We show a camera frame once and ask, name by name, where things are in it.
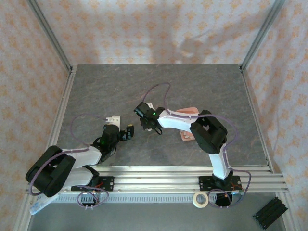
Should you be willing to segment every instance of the tape roll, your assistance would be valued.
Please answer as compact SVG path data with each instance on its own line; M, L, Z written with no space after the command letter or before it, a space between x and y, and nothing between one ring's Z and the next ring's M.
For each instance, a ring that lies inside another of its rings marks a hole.
M205 202L203 204L200 204L199 202L197 202L197 196L199 196L199 195L204 196L204 198L205 198ZM205 192L199 191L199 192L197 192L193 195L192 201L193 201L192 202L193 205L196 206L197 208L204 208L205 206L208 205L209 199L208 199L208 196Z

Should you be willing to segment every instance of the patterned wallpaper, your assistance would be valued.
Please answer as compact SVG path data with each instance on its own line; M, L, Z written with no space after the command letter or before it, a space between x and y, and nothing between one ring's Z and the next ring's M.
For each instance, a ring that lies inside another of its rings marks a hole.
M274 0L38 0L72 65L241 63Z
M67 72L25 0L0 2L0 35L0 229L10 231Z
M308 4L289 0L248 67L259 121L308 227Z

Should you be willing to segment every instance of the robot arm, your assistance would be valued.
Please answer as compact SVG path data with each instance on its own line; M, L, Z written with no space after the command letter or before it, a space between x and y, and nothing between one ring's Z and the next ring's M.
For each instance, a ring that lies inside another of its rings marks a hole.
M155 130L159 135L162 134L162 128L175 128L191 132L199 147L209 154L213 175L218 179L226 179L232 172L226 166L223 157L223 148L227 141L227 130L214 117L187 118L188 116L198 116L211 114L203 110L200 114L185 114L170 111L168 113L164 108L153 109L151 103L141 102L134 110L140 117L141 125L144 130Z
M76 185L94 187L98 183L99 173L89 165L96 165L111 157L119 141L130 140L134 135L134 126L128 125L126 131L120 130L120 116L107 118L103 134L84 149L61 149L49 147L26 174L26 180L31 182L38 170L50 159L62 152L57 158L46 165L34 181L34 186L47 197L56 195L61 189Z

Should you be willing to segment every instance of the fabric wall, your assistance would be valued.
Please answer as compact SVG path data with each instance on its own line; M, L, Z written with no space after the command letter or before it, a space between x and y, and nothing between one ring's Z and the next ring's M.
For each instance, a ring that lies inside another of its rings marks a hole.
M248 67L268 146L308 227L308 4L289 0Z
M0 35L0 230L10 231L67 72L25 0L1 1Z
M241 63L274 0L38 0L72 65Z

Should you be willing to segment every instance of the pink object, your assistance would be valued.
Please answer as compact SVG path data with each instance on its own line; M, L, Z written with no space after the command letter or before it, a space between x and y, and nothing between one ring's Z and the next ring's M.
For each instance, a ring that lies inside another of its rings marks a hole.
M182 112L182 113L199 113L198 108L196 107L188 107L188 108L183 108L176 110L177 112ZM181 138L183 141L193 141L195 138L193 137L193 134L187 131L180 131Z

